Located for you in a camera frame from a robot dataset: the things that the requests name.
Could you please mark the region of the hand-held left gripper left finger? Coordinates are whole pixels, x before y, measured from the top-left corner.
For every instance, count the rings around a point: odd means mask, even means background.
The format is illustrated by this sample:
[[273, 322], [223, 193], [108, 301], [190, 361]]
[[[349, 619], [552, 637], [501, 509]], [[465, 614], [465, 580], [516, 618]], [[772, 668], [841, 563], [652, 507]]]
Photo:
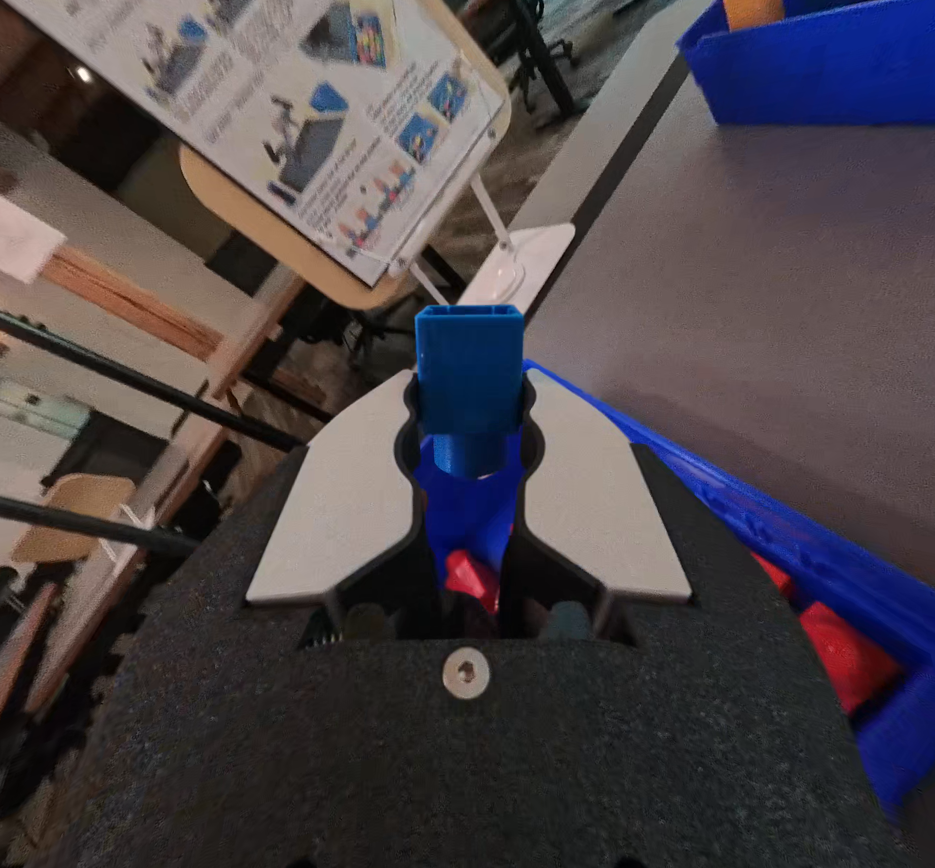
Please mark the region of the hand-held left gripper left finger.
[[418, 379], [403, 370], [312, 439], [245, 593], [251, 607], [357, 605], [426, 618]]

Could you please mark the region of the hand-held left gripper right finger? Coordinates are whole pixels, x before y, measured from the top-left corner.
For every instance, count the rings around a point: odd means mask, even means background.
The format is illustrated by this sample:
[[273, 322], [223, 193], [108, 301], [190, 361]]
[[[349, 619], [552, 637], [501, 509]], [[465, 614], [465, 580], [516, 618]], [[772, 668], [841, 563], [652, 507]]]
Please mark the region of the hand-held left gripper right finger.
[[592, 635], [622, 635], [629, 605], [691, 605], [693, 589], [640, 468], [611, 418], [546, 372], [524, 374], [509, 535], [509, 632], [535, 635], [559, 604]]

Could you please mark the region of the blue plastic bin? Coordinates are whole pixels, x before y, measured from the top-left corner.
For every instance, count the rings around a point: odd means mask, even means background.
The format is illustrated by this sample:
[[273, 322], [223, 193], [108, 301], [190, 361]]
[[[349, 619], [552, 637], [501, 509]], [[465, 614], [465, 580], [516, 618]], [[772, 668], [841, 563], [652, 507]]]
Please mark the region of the blue plastic bin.
[[[934, 591], [903, 570], [803, 516], [784, 503], [673, 443], [551, 371], [545, 374], [642, 443], [742, 545], [789, 575], [795, 605], [825, 605], [875, 642], [905, 671], [902, 685], [859, 716], [859, 754], [884, 814], [933, 783]], [[427, 492], [427, 533], [441, 580], [450, 551], [467, 550], [498, 569], [512, 524], [520, 479], [518, 435], [508, 441], [506, 469], [483, 483], [448, 476], [434, 462], [433, 440], [421, 443], [415, 471]]]
[[677, 43], [714, 120], [933, 125], [934, 0], [784, 0], [731, 33], [716, 0]]

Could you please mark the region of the blue mega block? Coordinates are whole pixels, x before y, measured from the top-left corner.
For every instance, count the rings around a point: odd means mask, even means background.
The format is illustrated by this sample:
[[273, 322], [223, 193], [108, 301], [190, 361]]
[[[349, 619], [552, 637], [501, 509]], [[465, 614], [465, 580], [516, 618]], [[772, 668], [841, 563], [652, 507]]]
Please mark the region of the blue mega block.
[[415, 317], [419, 419], [449, 476], [501, 471], [522, 424], [524, 317], [511, 304], [430, 305]]

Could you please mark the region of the black light stand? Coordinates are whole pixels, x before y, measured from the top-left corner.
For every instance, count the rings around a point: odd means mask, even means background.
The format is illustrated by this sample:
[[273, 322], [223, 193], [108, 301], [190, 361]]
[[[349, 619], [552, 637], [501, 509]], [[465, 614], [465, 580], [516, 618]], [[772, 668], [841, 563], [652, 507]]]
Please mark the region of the black light stand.
[[305, 445], [294, 435], [266, 424], [256, 418], [228, 412], [186, 393], [170, 384], [135, 371], [123, 363], [111, 360], [93, 350], [75, 344], [47, 329], [36, 327], [23, 317], [1, 312], [1, 332], [30, 347], [37, 348], [54, 358], [74, 364], [147, 397], [179, 409], [181, 412], [203, 419], [226, 430], [260, 442], [280, 452], [288, 453]]

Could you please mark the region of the clear acrylic poster stand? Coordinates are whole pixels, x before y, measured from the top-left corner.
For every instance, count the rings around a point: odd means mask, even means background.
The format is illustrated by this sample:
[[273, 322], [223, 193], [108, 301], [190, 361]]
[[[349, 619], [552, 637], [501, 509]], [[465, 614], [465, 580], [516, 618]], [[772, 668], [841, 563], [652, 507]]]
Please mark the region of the clear acrylic poster stand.
[[[457, 299], [463, 305], [512, 305], [528, 314], [559, 260], [575, 236], [575, 227], [565, 222], [532, 229], [509, 231], [500, 217], [479, 172], [470, 189], [496, 236], [496, 244], [480, 269]], [[429, 280], [429, 220], [441, 219], [453, 204], [453, 192], [445, 189], [418, 223], [411, 241], [400, 251], [394, 267], [411, 274], [441, 304], [448, 300]]]

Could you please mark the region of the white paper sign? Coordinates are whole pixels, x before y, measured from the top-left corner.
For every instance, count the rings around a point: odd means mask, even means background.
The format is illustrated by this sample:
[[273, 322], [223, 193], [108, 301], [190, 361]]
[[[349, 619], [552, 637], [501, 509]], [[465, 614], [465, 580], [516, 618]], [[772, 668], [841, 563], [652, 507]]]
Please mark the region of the white paper sign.
[[66, 243], [62, 231], [1, 197], [1, 273], [24, 285], [34, 283]]

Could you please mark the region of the instruction poster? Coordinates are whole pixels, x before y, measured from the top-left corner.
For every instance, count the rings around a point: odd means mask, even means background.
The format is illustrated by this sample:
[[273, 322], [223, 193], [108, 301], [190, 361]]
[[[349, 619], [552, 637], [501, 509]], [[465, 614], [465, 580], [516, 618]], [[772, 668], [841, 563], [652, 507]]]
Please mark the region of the instruction poster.
[[2, 0], [370, 290], [509, 123], [443, 0]]

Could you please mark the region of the wooden post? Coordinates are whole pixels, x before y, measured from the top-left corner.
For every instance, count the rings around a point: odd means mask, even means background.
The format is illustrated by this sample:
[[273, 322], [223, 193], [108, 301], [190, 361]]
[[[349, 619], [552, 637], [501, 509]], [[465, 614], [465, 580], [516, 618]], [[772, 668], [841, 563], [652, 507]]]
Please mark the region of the wooden post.
[[61, 245], [38, 275], [195, 360], [206, 362], [221, 344], [222, 335], [215, 329], [74, 246]]

